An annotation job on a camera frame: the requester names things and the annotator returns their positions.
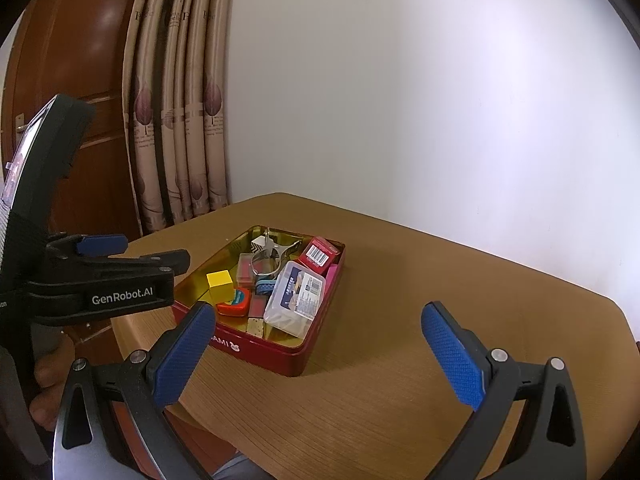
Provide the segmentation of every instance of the small box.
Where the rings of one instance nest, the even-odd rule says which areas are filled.
[[[233,301],[236,297],[236,288],[228,270],[207,274],[207,282],[212,304]]]
[[[264,249],[265,243],[267,243],[267,238],[265,238],[264,235],[260,235],[254,238],[254,240],[251,240],[251,250],[254,253],[259,253],[261,250]]]
[[[338,257],[340,251],[322,237],[311,240],[298,261],[313,272],[324,276],[329,266]]]
[[[249,317],[246,324],[246,332],[262,339],[264,337],[264,309],[267,306],[267,297],[254,294],[249,305]]]
[[[326,290],[331,289],[331,287],[333,286],[336,274],[338,274],[338,265],[337,264],[331,264],[329,266],[329,270],[326,272],[326,277],[325,277]]]
[[[242,253],[238,257],[238,269],[236,270],[236,283],[238,286],[253,289],[255,286],[255,273],[251,268],[253,253]]]
[[[245,288],[238,287],[231,301],[223,301],[216,304],[216,309],[223,316],[243,317],[249,311],[249,299],[251,293]]]
[[[324,278],[296,262],[289,262],[278,276],[264,311],[264,321],[304,339],[324,298]]]

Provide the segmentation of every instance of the wooden table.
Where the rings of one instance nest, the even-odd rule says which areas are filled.
[[[204,428],[279,479],[423,479],[470,411],[420,332],[441,300],[489,348],[568,365],[590,479],[640,419],[640,356],[617,306],[588,290],[453,242],[311,200],[273,194],[135,241],[128,255],[186,248],[196,268],[245,229],[272,226],[347,246],[344,274],[305,372],[276,375],[208,348],[180,398]],[[113,320],[123,355],[175,325],[161,309]],[[484,473],[495,470],[518,413]]]

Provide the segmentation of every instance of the wooden door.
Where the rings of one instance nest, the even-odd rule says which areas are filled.
[[[96,109],[69,178],[58,184],[51,230],[140,236],[120,97],[132,3],[32,0],[20,22],[2,98],[2,165],[17,147],[17,124],[26,124],[55,94]]]

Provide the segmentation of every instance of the screw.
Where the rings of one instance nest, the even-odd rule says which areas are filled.
[[[564,370],[564,361],[562,361],[562,359],[560,359],[559,357],[554,357],[553,359],[551,359],[551,365],[556,370]]]
[[[86,359],[84,357],[81,357],[79,359],[76,359],[74,361],[74,363],[72,364],[73,369],[76,372],[79,372],[80,370],[82,370],[84,367],[86,366]]]
[[[509,358],[509,354],[507,354],[507,352],[505,352],[502,348],[494,348],[493,350],[491,350],[491,357],[494,359],[494,361],[503,363]]]
[[[133,364],[141,363],[145,359],[146,359],[146,352],[144,350],[134,350],[133,352],[131,352],[131,355],[129,356],[129,361],[131,361]]]

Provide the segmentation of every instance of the curtain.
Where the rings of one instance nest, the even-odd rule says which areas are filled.
[[[144,232],[228,203],[229,0],[134,0],[122,73],[130,176]]]

